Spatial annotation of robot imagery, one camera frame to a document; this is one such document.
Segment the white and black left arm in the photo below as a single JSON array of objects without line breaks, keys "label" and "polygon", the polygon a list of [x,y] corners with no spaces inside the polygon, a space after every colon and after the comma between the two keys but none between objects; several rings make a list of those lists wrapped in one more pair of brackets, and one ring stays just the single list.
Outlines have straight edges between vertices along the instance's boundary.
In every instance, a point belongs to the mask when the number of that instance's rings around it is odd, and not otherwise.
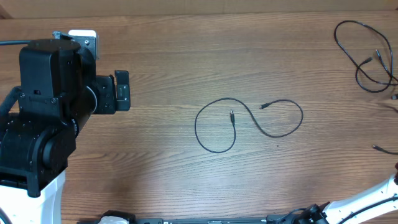
[{"label": "white and black left arm", "polygon": [[130,106],[129,74],[96,74],[73,39],[19,42],[21,84],[1,103],[1,222],[60,223],[68,157],[94,114]]}]

